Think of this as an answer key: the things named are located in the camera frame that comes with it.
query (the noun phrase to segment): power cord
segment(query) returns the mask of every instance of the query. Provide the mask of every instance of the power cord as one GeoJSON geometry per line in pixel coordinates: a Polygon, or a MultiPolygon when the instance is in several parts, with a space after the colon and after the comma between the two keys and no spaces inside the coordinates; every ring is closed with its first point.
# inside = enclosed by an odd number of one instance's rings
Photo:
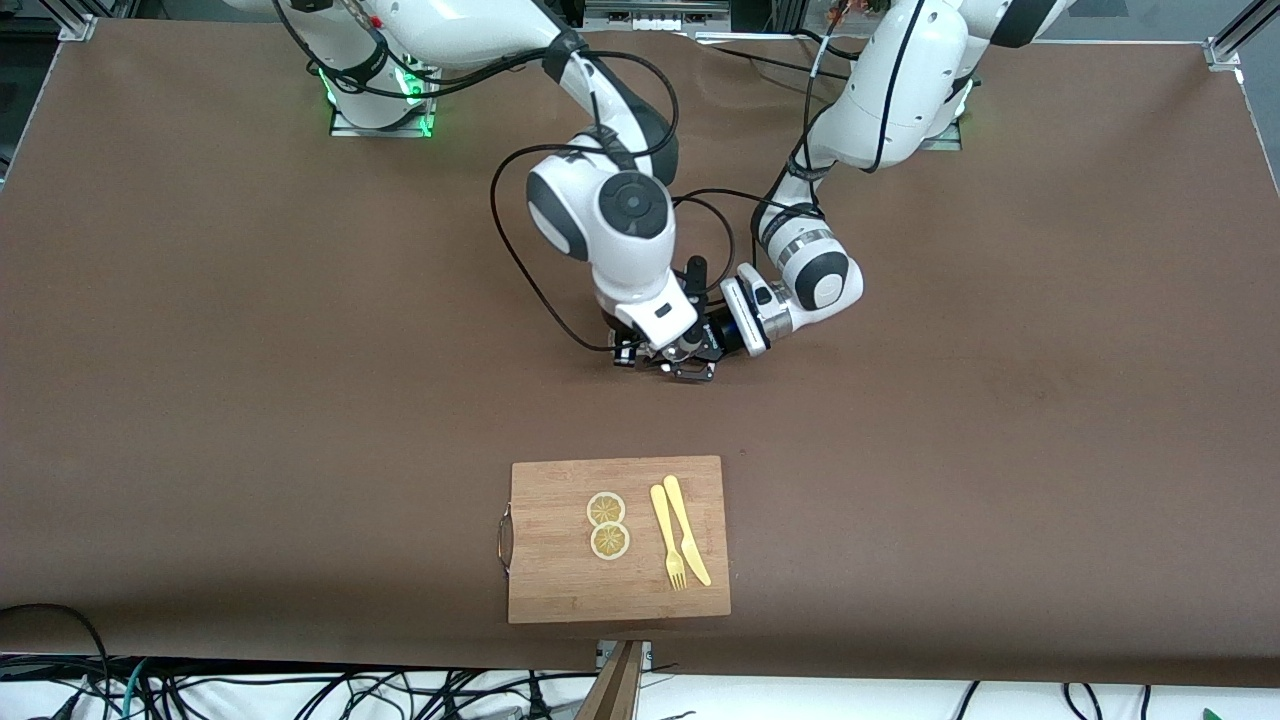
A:
{"type": "Polygon", "coordinates": [[[527,50],[524,53],[513,54],[503,60],[495,60],[480,68],[479,70],[474,70],[458,78],[430,78],[417,74],[415,70],[408,68],[407,64],[401,61],[399,58],[397,58],[396,54],[390,53],[390,50],[388,49],[387,40],[381,37],[380,33],[376,33],[376,31],[374,31],[371,32],[374,42],[387,56],[390,58],[392,63],[397,64],[397,67],[430,83],[448,86],[429,92],[390,92],[380,87],[370,87],[367,83],[352,78],[344,70],[325,64],[325,61],[321,60],[320,56],[316,55],[314,50],[311,50],[311,46],[307,45],[306,40],[303,40],[302,36],[298,35],[298,31],[293,27],[293,23],[289,22],[288,15],[284,13],[284,6],[280,4],[280,0],[271,0],[271,6],[275,9],[275,17],[279,18],[280,24],[284,26],[284,31],[293,40],[294,45],[297,45],[298,49],[301,49],[302,53],[307,56],[308,65],[315,65],[317,72],[323,73],[324,77],[333,81],[334,86],[343,92],[367,92],[370,95],[378,95],[380,97],[394,97],[399,100],[426,100],[431,97],[443,97],[445,95],[452,95],[454,92],[461,92],[463,90],[474,87],[497,74],[524,65],[531,60],[538,60],[544,55],[547,55],[547,49],[527,50]]]}
{"type": "MultiPolygon", "coordinates": [[[[111,667],[109,657],[106,655],[106,646],[102,644],[102,635],[97,633],[97,628],[95,628],[93,623],[90,623],[88,618],[86,618],[84,614],[82,614],[79,610],[52,602],[28,602],[24,605],[10,605],[9,607],[0,609],[0,619],[12,615],[18,615],[20,612],[40,612],[40,611],[56,612],[60,615],[70,616],[77,623],[79,623],[86,632],[88,632],[90,638],[93,639],[93,648],[97,650],[99,661],[101,662],[102,682],[106,683],[108,692],[110,692],[111,667]]],[[[110,710],[111,710],[110,703],[102,705],[102,720],[108,720],[110,717],[110,710]]]]}
{"type": "Polygon", "coordinates": [[[733,260],[737,259],[737,241],[733,238],[733,225],[730,224],[728,218],[724,217],[724,213],[721,213],[718,208],[716,208],[714,205],[700,197],[680,195],[677,197],[672,197],[671,201],[672,205],[676,208],[680,208],[681,202],[692,202],[694,205],[701,205],[703,208],[707,208],[713,215],[716,215],[716,219],[719,220],[721,225],[724,228],[724,237],[728,240],[728,260],[724,261],[724,269],[721,270],[721,274],[714,281],[707,283],[707,290],[701,293],[701,296],[705,297],[708,292],[719,287],[719,283],[724,282],[724,278],[727,278],[728,274],[733,272],[733,260]]]}
{"type": "MultiPolygon", "coordinates": [[[[808,29],[808,28],[797,27],[794,31],[791,31],[791,35],[795,35],[797,37],[804,37],[804,38],[808,38],[808,40],[813,40],[814,42],[819,42],[819,44],[822,42],[822,36],[818,35],[817,32],[812,31],[812,29],[808,29]]],[[[838,47],[836,47],[836,46],[833,46],[831,44],[827,45],[827,53],[831,53],[832,55],[835,55],[837,58],[844,58],[845,60],[856,60],[858,56],[861,55],[861,53],[846,53],[846,51],[844,51],[844,50],[841,50],[841,49],[838,49],[838,47]]]]}
{"type": "MultiPolygon", "coordinates": [[[[813,155],[809,154],[809,108],[813,104],[813,83],[818,78],[818,68],[822,65],[822,56],[831,46],[831,36],[836,32],[836,26],[840,20],[845,18],[845,13],[849,12],[849,0],[841,0],[840,5],[836,8],[835,17],[831,18],[831,23],[827,26],[827,33],[822,37],[822,45],[818,47],[818,54],[813,58],[813,68],[809,70],[809,83],[805,86],[804,91],[804,122],[800,124],[800,145],[804,149],[804,167],[806,170],[813,169],[813,155]]],[[[813,181],[809,181],[809,200],[817,208],[818,196],[813,190],[813,181]]]]}
{"type": "Polygon", "coordinates": [[[973,693],[978,692],[979,683],[982,683],[982,680],[969,683],[969,688],[965,689],[964,697],[960,698],[960,707],[956,710],[955,720],[964,720],[964,714],[969,711],[969,702],[973,700],[973,693]]]}
{"type": "MultiPolygon", "coordinates": [[[[652,147],[648,147],[639,152],[632,152],[634,158],[653,155],[659,150],[662,150],[663,147],[666,147],[667,143],[669,143],[675,138],[676,127],[680,124],[680,99],[676,96],[676,88],[675,86],[671,85],[671,79],[668,79],[667,76],[663,74],[663,72],[658,69],[657,65],[654,65],[653,63],[650,63],[644,58],[640,58],[639,55],[632,55],[630,53],[609,51],[609,50],[588,50],[582,51],[582,56],[613,58],[636,63],[648,69],[649,72],[652,72],[654,77],[657,77],[659,82],[662,82],[663,88],[666,88],[668,100],[671,101],[671,120],[667,126],[667,132],[663,135],[662,140],[655,142],[652,147]]],[[[511,260],[516,264],[516,269],[520,270],[520,274],[524,275],[525,282],[529,283],[530,290],[532,290],[534,295],[538,296],[539,302],[543,304],[543,307],[547,309],[547,313],[552,316],[553,320],[556,320],[556,324],[559,325],[559,328],[564,332],[564,334],[570,337],[570,340],[576,342],[579,346],[590,350],[591,352],[614,352],[617,350],[625,350],[627,347],[632,347],[635,343],[594,345],[582,340],[582,337],[577,334],[577,332],[575,332],[573,328],[568,325],[568,323],[564,322],[559,311],[556,310],[556,306],[552,305],[550,300],[547,299],[547,293],[543,292],[541,287],[538,284],[538,281],[535,281],[534,275],[529,272],[529,268],[525,265],[525,261],[520,258],[520,252],[516,251],[515,245],[512,245],[511,238],[507,236],[507,231],[502,224],[502,217],[498,211],[498,183],[502,181],[502,174],[503,172],[506,172],[507,167],[511,165],[517,159],[524,158],[525,155],[532,155],[535,152],[562,152],[562,151],[591,152],[598,155],[603,155],[607,152],[603,147],[584,147],[580,145],[566,145],[566,143],[543,143],[543,145],[530,145],[527,147],[521,147],[520,150],[516,150],[509,155],[507,155],[506,158],[503,158],[502,163],[498,164],[498,168],[494,170],[493,178],[489,182],[489,213],[493,215],[494,229],[498,231],[498,237],[502,240],[503,247],[507,249],[507,254],[511,256],[511,260]]],[[[723,222],[726,227],[728,227],[728,220],[723,222]]]]}
{"type": "MultiPolygon", "coordinates": [[[[795,63],[783,63],[782,60],[774,60],[773,58],[765,58],[763,55],[754,55],[751,53],[742,53],[741,50],[731,50],[728,47],[719,47],[717,45],[712,45],[712,50],[716,50],[717,53],[723,53],[726,55],[732,55],[735,58],[744,58],[746,60],[751,60],[753,63],[764,63],[765,65],[776,65],[776,67],[787,68],[787,69],[791,69],[791,70],[800,70],[803,73],[808,73],[810,70],[810,68],[806,68],[804,65],[796,65],[795,63]]],[[[832,73],[832,72],[828,72],[828,70],[818,70],[818,74],[822,76],[822,77],[829,77],[829,78],[836,78],[836,79],[841,79],[841,81],[849,79],[849,76],[846,76],[846,74],[832,73]]]]}
{"type": "Polygon", "coordinates": [[[923,9],[924,0],[916,0],[911,19],[906,23],[906,35],[902,36],[902,44],[897,47],[897,58],[893,59],[893,69],[888,74],[888,86],[884,88],[884,111],[881,114],[881,137],[879,142],[876,143],[876,161],[872,163],[870,168],[863,168],[867,174],[878,170],[881,160],[884,158],[884,136],[888,133],[888,111],[893,104],[893,87],[897,85],[897,73],[902,68],[902,58],[906,56],[906,45],[911,42],[911,33],[915,32],[915,23],[920,19],[923,9]]]}
{"type": "MultiPolygon", "coordinates": [[[[1075,701],[1071,698],[1073,684],[1074,683],[1062,683],[1062,698],[1066,701],[1066,706],[1071,708],[1071,712],[1074,712],[1079,720],[1089,720],[1089,717],[1085,717],[1084,714],[1080,712],[1080,708],[1075,706],[1075,701]]],[[[1102,706],[1098,705],[1098,696],[1093,694],[1093,687],[1088,683],[1080,683],[1080,685],[1084,687],[1084,692],[1089,696],[1089,702],[1093,703],[1093,720],[1103,720],[1102,706]]]]}

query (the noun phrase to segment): white floor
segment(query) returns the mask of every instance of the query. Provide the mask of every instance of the white floor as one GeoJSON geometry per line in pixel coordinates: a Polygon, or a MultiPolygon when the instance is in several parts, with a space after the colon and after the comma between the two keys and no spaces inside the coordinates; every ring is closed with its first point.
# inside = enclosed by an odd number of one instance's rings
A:
{"type": "MultiPolygon", "coordinates": [[[[525,678],[525,673],[489,673],[476,688],[495,687],[525,678]]],[[[410,675],[413,687],[434,688],[439,673],[410,675]]],[[[590,679],[541,683],[549,705],[564,705],[586,696],[590,679]]],[[[355,689],[369,682],[356,683],[355,689]]],[[[210,720],[288,720],[321,687],[291,684],[270,687],[206,683],[183,692],[183,697],[210,720]]],[[[914,680],[838,680],[785,678],[717,678],[707,675],[653,675],[643,683],[636,720],[667,720],[692,711],[692,720],[753,720],[780,717],[832,717],[844,720],[952,720],[968,683],[914,680]]],[[[1094,685],[1105,720],[1139,720],[1140,688],[1094,685]]],[[[1076,687],[1076,705],[1089,720],[1092,706],[1076,687]]],[[[0,683],[0,720],[31,720],[52,715],[73,693],[54,683],[0,683]]],[[[314,720],[334,720],[349,697],[338,689],[320,706],[314,720]]],[[[389,689],[387,700],[408,711],[407,696],[389,689]]],[[[422,707],[419,698],[416,707],[422,707]]],[[[522,698],[506,694],[467,708],[467,717],[503,717],[527,707],[522,698]]],[[[1222,720],[1280,717],[1280,689],[1174,688],[1152,692],[1151,720],[1202,720],[1204,710],[1222,720]]],[[[365,702],[352,720],[399,720],[397,708],[384,702],[365,702]]],[[[101,705],[86,700],[74,720],[101,717],[101,705]]],[[[1061,687],[1048,683],[983,683],[969,706],[966,720],[1074,720],[1061,696],[1061,687]]]]}

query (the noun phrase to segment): green led light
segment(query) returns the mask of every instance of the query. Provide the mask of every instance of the green led light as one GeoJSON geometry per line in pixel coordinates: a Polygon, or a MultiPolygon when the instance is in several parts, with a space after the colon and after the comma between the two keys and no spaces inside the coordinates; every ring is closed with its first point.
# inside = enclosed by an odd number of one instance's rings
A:
{"type": "MultiPolygon", "coordinates": [[[[404,95],[417,95],[426,90],[426,86],[421,79],[406,73],[404,70],[396,68],[396,83],[401,86],[401,92],[404,95]]],[[[412,108],[422,102],[421,97],[413,97],[407,100],[408,106],[412,108]]]]}
{"type": "Polygon", "coordinates": [[[329,85],[329,78],[324,77],[324,73],[320,73],[320,82],[324,83],[324,94],[325,94],[325,97],[329,99],[329,104],[333,105],[334,108],[337,108],[338,106],[338,101],[334,100],[334,97],[333,97],[333,86],[329,85]]]}

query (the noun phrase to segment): wooden cutting board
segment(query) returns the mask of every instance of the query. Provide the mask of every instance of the wooden cutting board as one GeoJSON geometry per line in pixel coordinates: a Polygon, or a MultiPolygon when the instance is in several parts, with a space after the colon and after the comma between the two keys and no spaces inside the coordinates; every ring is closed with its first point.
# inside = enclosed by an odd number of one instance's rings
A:
{"type": "MultiPolygon", "coordinates": [[[[671,512],[678,548],[680,524],[671,512]]],[[[724,489],[718,456],[517,462],[511,468],[508,623],[649,620],[730,614],[724,489]],[[666,546],[649,488],[680,478],[689,524],[712,584],[685,568],[687,588],[667,579],[666,546]],[[627,551],[602,560],[590,546],[588,502],[598,492],[622,497],[627,551]]]]}

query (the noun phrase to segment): black cable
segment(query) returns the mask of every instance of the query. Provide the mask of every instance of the black cable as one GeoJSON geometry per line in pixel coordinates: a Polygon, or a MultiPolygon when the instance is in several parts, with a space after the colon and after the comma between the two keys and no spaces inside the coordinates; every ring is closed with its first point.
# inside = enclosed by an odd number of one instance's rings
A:
{"type": "Polygon", "coordinates": [[[397,673],[390,673],[380,680],[374,682],[374,684],[367,688],[361,688],[358,692],[351,689],[351,683],[356,678],[349,678],[347,680],[347,689],[351,692],[351,700],[347,701],[347,707],[343,708],[340,717],[351,717],[352,712],[356,711],[356,706],[364,702],[369,696],[378,696],[378,688],[385,685],[394,678],[397,673]]]}
{"type": "MultiPolygon", "coordinates": [[[[297,678],[276,678],[273,680],[251,680],[247,678],[198,678],[195,680],[187,680],[178,685],[179,691],[193,688],[196,685],[202,685],[205,683],[221,683],[225,685],[284,685],[296,683],[328,683],[334,678],[340,678],[342,675],[306,675],[297,678]]],[[[375,675],[352,675],[352,680],[376,680],[375,675]]]]}
{"type": "MultiPolygon", "coordinates": [[[[383,697],[381,694],[379,694],[376,692],[374,693],[374,700],[376,700],[379,702],[384,702],[384,703],[394,707],[396,711],[399,712],[401,720],[408,720],[408,715],[404,714],[404,708],[401,707],[399,703],[392,702],[390,700],[383,697]]],[[[351,717],[349,715],[343,715],[343,720],[349,720],[349,717],[351,717]]]]}
{"type": "MultiPolygon", "coordinates": [[[[355,78],[349,77],[344,70],[326,65],[324,60],[321,60],[320,56],[316,55],[314,50],[311,50],[311,46],[307,45],[307,42],[302,38],[302,36],[298,35],[298,31],[293,27],[293,23],[289,22],[288,15],[284,14],[284,6],[280,5],[280,0],[271,0],[271,6],[275,9],[275,17],[280,20],[280,24],[284,26],[284,31],[293,40],[294,45],[297,45],[298,49],[301,49],[302,53],[307,56],[307,60],[310,60],[319,69],[319,72],[324,73],[326,78],[333,81],[339,90],[348,94],[367,92],[370,95],[378,95],[380,97],[394,97],[399,100],[426,100],[430,97],[443,97],[445,95],[452,95],[454,92],[461,92],[463,90],[467,90],[468,87],[484,82],[499,73],[507,72],[508,69],[522,65],[530,60],[535,60],[547,54],[545,49],[530,50],[526,53],[520,53],[504,60],[495,60],[480,68],[479,70],[474,70],[468,76],[465,76],[462,78],[452,78],[449,83],[456,83],[456,85],[452,85],[451,87],[443,87],[440,90],[434,90],[430,92],[390,92],[387,90],[381,90],[379,87],[370,87],[367,83],[356,81],[355,78]]],[[[383,49],[385,54],[393,55],[394,58],[394,54],[385,50],[384,42],[385,41],[381,41],[379,46],[383,49]]],[[[439,79],[429,79],[429,82],[442,85],[439,79]]]]}
{"type": "Polygon", "coordinates": [[[457,678],[454,678],[453,671],[451,670],[449,674],[445,675],[444,685],[436,689],[434,693],[431,693],[431,698],[426,702],[426,706],[422,707],[422,710],[413,717],[413,720],[429,719],[431,715],[435,714],[436,710],[439,710],[445,705],[447,698],[456,696],[458,692],[462,691],[463,687],[467,685],[467,683],[475,680],[479,676],[480,673],[463,671],[460,673],[457,678]]]}
{"type": "Polygon", "coordinates": [[[529,147],[522,147],[511,155],[507,155],[502,163],[498,164],[498,169],[494,170],[493,179],[489,182],[489,211],[493,214],[493,227],[498,231],[498,237],[502,240],[502,245],[507,249],[507,254],[511,255],[511,260],[516,264],[516,269],[520,270],[520,274],[525,277],[525,282],[529,283],[529,288],[534,291],[534,295],[538,296],[538,301],[543,304],[543,307],[547,309],[547,313],[550,314],[552,319],[556,320],[556,324],[564,331],[564,334],[567,334],[570,340],[591,352],[613,352],[632,347],[635,343],[591,345],[590,342],[582,340],[582,336],[577,334],[573,328],[568,327],[568,323],[566,323],[564,318],[562,318],[559,311],[556,310],[552,301],[547,299],[547,293],[544,293],[543,288],[538,286],[538,281],[534,279],[529,268],[525,266],[525,261],[520,259],[520,254],[516,252],[516,246],[511,243],[511,238],[507,237],[507,231],[502,227],[502,217],[498,213],[498,182],[502,179],[502,173],[507,169],[507,165],[525,155],[532,155],[534,152],[559,152],[566,149],[580,150],[580,147],[573,145],[530,145],[529,147]]]}
{"type": "MultiPolygon", "coordinates": [[[[1071,684],[1073,683],[1062,683],[1062,698],[1066,700],[1066,706],[1071,708],[1071,712],[1074,712],[1079,720],[1089,720],[1089,717],[1085,717],[1084,714],[1080,712],[1080,708],[1075,706],[1075,701],[1071,700],[1071,684]]],[[[1098,696],[1093,694],[1093,687],[1088,683],[1080,684],[1084,685],[1084,692],[1088,693],[1089,702],[1093,703],[1093,720],[1103,720],[1102,706],[1098,705],[1098,696]]]]}
{"type": "Polygon", "coordinates": [[[718,208],[716,208],[714,205],[700,197],[690,197],[687,195],[681,195],[678,197],[672,197],[671,201],[672,205],[675,205],[676,208],[680,208],[681,202],[692,202],[694,205],[701,205],[703,208],[710,210],[712,214],[716,215],[717,219],[719,219],[721,224],[724,225],[724,236],[728,238],[728,260],[724,263],[724,269],[721,272],[719,277],[716,278],[713,282],[707,283],[707,290],[703,292],[703,296],[705,296],[707,292],[719,287],[719,283],[722,283],[724,278],[727,278],[728,274],[733,272],[733,260],[737,259],[737,241],[733,238],[733,225],[730,224],[728,218],[724,217],[724,213],[721,213],[718,208]]]}
{"type": "MultiPolygon", "coordinates": [[[[803,73],[808,73],[808,72],[813,70],[813,68],[806,68],[804,65],[796,65],[795,63],[783,63],[782,60],[774,60],[773,58],[764,58],[764,56],[760,56],[760,55],[753,55],[750,53],[741,53],[739,50],[730,50],[728,47],[719,47],[718,45],[712,45],[712,50],[716,50],[717,53],[723,53],[726,55],[733,55],[735,58],[745,58],[748,60],[760,61],[760,63],[764,63],[767,65],[777,65],[780,68],[787,68],[787,69],[791,69],[791,70],[800,70],[803,73]]],[[[844,76],[844,74],[840,74],[840,73],[832,73],[832,72],[827,72],[827,70],[818,70],[818,74],[822,76],[822,77],[831,77],[831,78],[836,78],[836,79],[849,79],[849,76],[844,76]]]]}
{"type": "MultiPolygon", "coordinates": [[[[805,37],[813,40],[814,42],[822,42],[822,36],[809,28],[797,27],[796,29],[791,31],[791,35],[797,37],[805,37]]],[[[844,58],[845,60],[856,60],[859,55],[861,55],[861,53],[846,53],[845,50],[841,50],[831,45],[829,42],[827,44],[827,53],[831,53],[837,58],[844,58]]]]}
{"type": "Polygon", "coordinates": [[[897,46],[897,58],[893,59],[893,70],[888,74],[888,86],[884,87],[884,113],[881,115],[881,137],[876,143],[876,161],[870,168],[863,168],[864,173],[874,173],[879,169],[881,159],[884,156],[884,136],[888,135],[888,111],[893,104],[893,87],[897,85],[897,72],[902,68],[902,58],[906,56],[906,45],[911,42],[911,33],[915,32],[915,22],[920,19],[920,10],[924,9],[924,0],[916,0],[915,10],[911,12],[911,20],[906,23],[906,35],[902,44],[897,46]]]}
{"type": "Polygon", "coordinates": [[[293,720],[310,719],[311,714],[314,714],[316,708],[320,707],[320,703],[324,702],[324,698],[329,697],[329,693],[332,693],[334,688],[347,682],[347,678],[352,678],[355,675],[356,673],[343,673],[342,675],[338,675],[337,678],[329,680],[329,683],[325,687],[316,691],[316,693],[311,696],[311,700],[308,700],[306,705],[303,705],[298,710],[298,714],[293,716],[293,720]]]}
{"type": "Polygon", "coordinates": [[[978,683],[982,680],[974,680],[969,683],[969,688],[965,689],[964,697],[960,698],[960,707],[956,710],[955,720],[964,720],[964,714],[969,711],[969,701],[973,700],[973,693],[978,692],[978,683]]]}
{"type": "MultiPolygon", "coordinates": [[[[9,607],[0,609],[0,618],[31,610],[44,610],[46,612],[59,612],[61,615],[69,615],[70,618],[74,618],[76,621],[81,624],[81,626],[88,630],[90,637],[93,638],[93,647],[95,650],[97,650],[97,657],[102,665],[102,679],[106,683],[108,692],[110,692],[111,667],[106,655],[106,646],[102,644],[102,635],[97,634],[97,628],[93,626],[93,623],[90,623],[88,618],[86,618],[79,610],[76,610],[74,607],[68,607],[65,605],[58,605],[54,602],[28,602],[24,605],[10,605],[9,607]]],[[[110,703],[102,705],[102,720],[108,720],[108,717],[110,717],[110,710],[111,710],[110,703]]]]}
{"type": "MultiPolygon", "coordinates": [[[[840,5],[836,8],[835,17],[831,18],[831,23],[827,26],[827,33],[822,38],[823,47],[818,50],[818,56],[813,59],[814,68],[817,68],[822,63],[823,51],[831,47],[831,35],[836,32],[836,26],[840,24],[840,20],[845,17],[845,13],[847,10],[849,10],[849,0],[841,0],[840,5]]],[[[804,90],[804,122],[800,124],[800,146],[804,149],[804,168],[806,170],[813,169],[813,155],[809,152],[809,108],[813,104],[813,83],[815,79],[817,76],[810,69],[809,82],[805,85],[804,90]]],[[[806,184],[809,186],[809,202],[812,202],[814,208],[817,208],[818,195],[817,192],[814,192],[813,181],[806,181],[806,184]]]]}
{"type": "MultiPolygon", "coordinates": [[[[676,137],[676,127],[680,124],[680,99],[676,96],[676,88],[675,86],[671,85],[671,79],[668,79],[667,76],[663,74],[663,72],[658,69],[657,65],[654,65],[649,60],[645,60],[644,58],[640,58],[639,55],[632,55],[630,53],[616,53],[612,50],[599,50],[599,51],[584,50],[581,55],[586,58],[614,58],[620,60],[636,63],[648,69],[649,72],[652,72],[654,77],[657,77],[658,81],[662,82],[663,88],[667,91],[667,96],[671,100],[671,120],[667,124],[667,132],[663,133],[662,138],[658,142],[655,142],[652,147],[648,147],[639,152],[632,152],[634,158],[653,155],[654,152],[658,152],[659,150],[666,147],[667,143],[676,137]]],[[[498,168],[493,173],[493,179],[489,182],[489,211],[493,215],[494,229],[498,231],[498,237],[502,240],[502,245],[507,249],[507,254],[511,255],[512,261],[516,263],[516,268],[520,270],[520,274],[525,277],[525,282],[529,283],[530,290],[534,291],[534,295],[538,296],[538,300],[543,304],[543,307],[547,309],[547,313],[550,314],[552,319],[556,320],[556,324],[559,325],[562,331],[564,331],[564,334],[567,334],[570,340],[572,340],[581,347],[590,350],[591,352],[614,352],[617,350],[632,347],[634,343],[593,345],[582,340],[581,336],[573,332],[573,328],[568,327],[568,323],[564,322],[561,314],[552,305],[550,300],[547,299],[547,295],[543,292],[541,287],[538,286],[538,281],[534,279],[534,275],[529,272],[529,268],[525,266],[525,261],[520,259],[520,254],[516,251],[516,246],[512,245],[511,238],[507,237],[506,228],[502,227],[502,215],[498,213],[498,183],[502,181],[502,173],[507,169],[508,165],[511,165],[513,161],[525,155],[532,155],[534,152],[561,152],[561,151],[593,152],[598,155],[603,155],[607,152],[603,147],[584,147],[580,145],[564,145],[564,143],[544,143],[544,145],[530,145],[529,147],[522,147],[507,155],[502,160],[502,163],[498,164],[498,168]]]]}
{"type": "MultiPolygon", "coordinates": [[[[596,675],[598,675],[596,673],[554,673],[554,674],[550,674],[550,675],[541,675],[538,679],[539,680],[561,680],[561,679],[564,679],[564,678],[595,678],[596,675]]],[[[489,694],[502,694],[503,692],[506,692],[506,691],[508,691],[511,688],[517,688],[520,685],[527,684],[529,682],[530,682],[529,678],[525,678],[524,680],[515,680],[515,682],[507,683],[504,685],[498,685],[497,688],[492,688],[492,689],[485,691],[485,692],[489,693],[489,694]]],[[[458,705],[457,710],[454,710],[453,712],[445,714],[443,717],[440,717],[440,720],[456,720],[457,717],[461,716],[462,711],[466,710],[468,705],[472,705],[475,702],[480,702],[485,697],[489,697],[489,694],[481,694],[479,697],[472,697],[471,700],[468,700],[468,701],[458,705]]]]}
{"type": "Polygon", "coordinates": [[[177,678],[174,678],[173,675],[161,678],[160,692],[165,693],[165,697],[173,698],[173,705],[174,707],[178,708],[178,716],[182,717],[182,720],[191,720],[191,715],[188,714],[189,708],[187,707],[187,701],[184,701],[182,698],[182,693],[178,692],[177,678]]]}
{"type": "Polygon", "coordinates": [[[462,85],[462,83],[468,83],[468,82],[470,83],[480,82],[483,79],[488,79],[488,78],[490,78],[490,77],[493,77],[495,74],[499,74],[499,73],[490,73],[489,72],[490,67],[502,65],[502,70],[500,72],[513,70],[513,69],[518,68],[520,65],[524,65],[526,63],[531,63],[534,60],[539,60],[539,59],[543,58],[543,55],[547,54],[545,50],[525,50],[524,53],[516,53],[516,54],[508,55],[508,56],[506,56],[506,58],[503,58],[500,60],[495,60],[494,63],[490,63],[489,65],[485,65],[485,67],[483,67],[483,68],[480,68],[477,70],[472,70],[472,72],[470,72],[470,73],[467,73],[465,76],[458,76],[458,77],[454,77],[454,78],[445,78],[445,77],[431,77],[429,74],[421,74],[420,70],[416,70],[416,69],[408,67],[408,64],[404,63],[404,60],[402,60],[398,55],[396,55],[396,53],[392,53],[390,47],[387,46],[387,40],[385,38],[378,36],[378,37],[375,37],[375,42],[378,44],[379,47],[381,47],[381,50],[384,53],[387,53],[387,56],[390,59],[390,61],[397,68],[399,68],[401,70],[404,72],[404,74],[416,77],[417,79],[420,79],[422,82],[430,82],[430,83],[434,83],[434,85],[462,85]]]}
{"type": "MultiPolygon", "coordinates": [[[[768,197],[760,197],[759,195],[751,195],[750,192],[742,192],[741,190],[733,190],[730,187],[700,187],[698,190],[686,192],[681,197],[698,197],[699,195],[730,195],[732,197],[741,197],[744,200],[755,200],[756,202],[764,202],[765,205],[772,205],[774,208],[781,208],[783,210],[791,208],[791,205],[783,205],[769,200],[768,197]]],[[[810,218],[822,218],[822,213],[817,210],[797,211],[797,215],[806,215],[810,218]]]]}

